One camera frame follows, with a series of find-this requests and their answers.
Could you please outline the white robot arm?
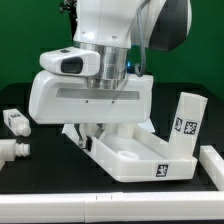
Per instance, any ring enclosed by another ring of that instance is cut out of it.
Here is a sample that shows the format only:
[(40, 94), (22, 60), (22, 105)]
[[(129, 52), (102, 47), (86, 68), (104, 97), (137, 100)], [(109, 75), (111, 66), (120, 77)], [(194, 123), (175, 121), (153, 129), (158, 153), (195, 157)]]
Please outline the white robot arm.
[(32, 85), (29, 114), (39, 124), (143, 123), (153, 77), (146, 56), (127, 72), (133, 45), (170, 51), (189, 34), (190, 0), (75, 0), (73, 45), (45, 52)]

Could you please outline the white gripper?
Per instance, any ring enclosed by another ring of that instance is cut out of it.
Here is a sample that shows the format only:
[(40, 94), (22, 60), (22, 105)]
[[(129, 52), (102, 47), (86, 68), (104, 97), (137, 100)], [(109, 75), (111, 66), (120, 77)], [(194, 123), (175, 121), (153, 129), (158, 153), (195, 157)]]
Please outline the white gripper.
[(150, 117), (153, 77), (130, 74), (114, 90), (88, 88), (84, 77), (41, 71), (33, 81), (29, 114), (38, 124), (75, 124), (78, 146), (90, 150), (92, 139), (79, 123), (98, 123), (99, 138), (106, 123), (140, 123)]

